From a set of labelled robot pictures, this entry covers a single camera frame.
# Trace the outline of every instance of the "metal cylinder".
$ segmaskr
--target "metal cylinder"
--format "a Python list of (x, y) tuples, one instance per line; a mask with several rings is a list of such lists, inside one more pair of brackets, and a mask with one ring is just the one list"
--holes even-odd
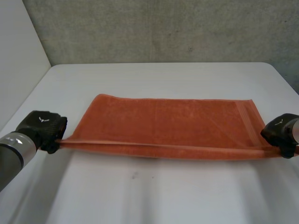
[(0, 191), (36, 154), (34, 142), (22, 133), (9, 133), (0, 139)]
[(292, 134), (295, 141), (299, 143), (299, 119), (293, 125)]

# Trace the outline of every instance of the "white wall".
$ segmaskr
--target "white wall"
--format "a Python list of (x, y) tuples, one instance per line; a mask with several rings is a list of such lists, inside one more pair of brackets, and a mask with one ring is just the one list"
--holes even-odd
[(22, 0), (0, 0), (0, 130), (49, 69)]

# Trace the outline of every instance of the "gray concrete wall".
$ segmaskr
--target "gray concrete wall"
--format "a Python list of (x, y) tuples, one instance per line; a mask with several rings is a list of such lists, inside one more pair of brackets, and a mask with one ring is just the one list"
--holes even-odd
[(299, 92), (298, 0), (23, 0), (52, 65), (267, 62)]

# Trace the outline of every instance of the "table surface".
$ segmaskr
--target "table surface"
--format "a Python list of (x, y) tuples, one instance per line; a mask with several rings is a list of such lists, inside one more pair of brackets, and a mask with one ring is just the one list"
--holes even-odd
[[(51, 68), (0, 135), (32, 110), (74, 131), (93, 98), (253, 99), (264, 122), (299, 114), (265, 63), (74, 64)], [(181, 161), (39, 151), (0, 193), (0, 223), (280, 224), (299, 220), (299, 159)]]

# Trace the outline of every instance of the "orange towel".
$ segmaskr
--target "orange towel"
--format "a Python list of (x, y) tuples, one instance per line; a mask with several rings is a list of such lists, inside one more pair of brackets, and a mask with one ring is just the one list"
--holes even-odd
[(144, 157), (278, 157), (252, 100), (130, 99), (98, 95), (62, 147)]

